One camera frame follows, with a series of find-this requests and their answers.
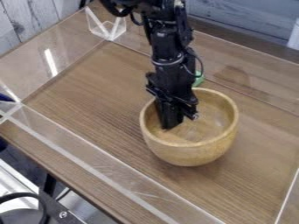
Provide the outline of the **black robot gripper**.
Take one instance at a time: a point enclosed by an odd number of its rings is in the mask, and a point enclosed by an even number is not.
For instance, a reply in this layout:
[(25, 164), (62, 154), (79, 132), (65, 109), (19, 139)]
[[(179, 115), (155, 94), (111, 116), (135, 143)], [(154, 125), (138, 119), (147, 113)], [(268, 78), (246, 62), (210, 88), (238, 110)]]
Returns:
[(147, 91), (157, 97), (155, 106), (162, 128), (169, 130), (183, 122), (187, 116), (195, 120), (199, 117), (197, 105), (199, 100), (193, 92), (197, 77), (195, 61), (174, 66), (158, 66), (146, 78)]

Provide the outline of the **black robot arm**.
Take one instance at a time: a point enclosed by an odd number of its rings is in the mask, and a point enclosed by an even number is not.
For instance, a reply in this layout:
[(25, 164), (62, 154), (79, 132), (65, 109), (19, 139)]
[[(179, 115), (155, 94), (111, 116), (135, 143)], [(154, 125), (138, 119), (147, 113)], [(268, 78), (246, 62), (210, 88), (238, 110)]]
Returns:
[(193, 28), (189, 24), (185, 0), (99, 0), (117, 17), (131, 17), (145, 28), (153, 47), (155, 70), (146, 74), (146, 90), (155, 97), (162, 128), (175, 128), (185, 118), (199, 117), (199, 100), (193, 92), (203, 67), (190, 47)]

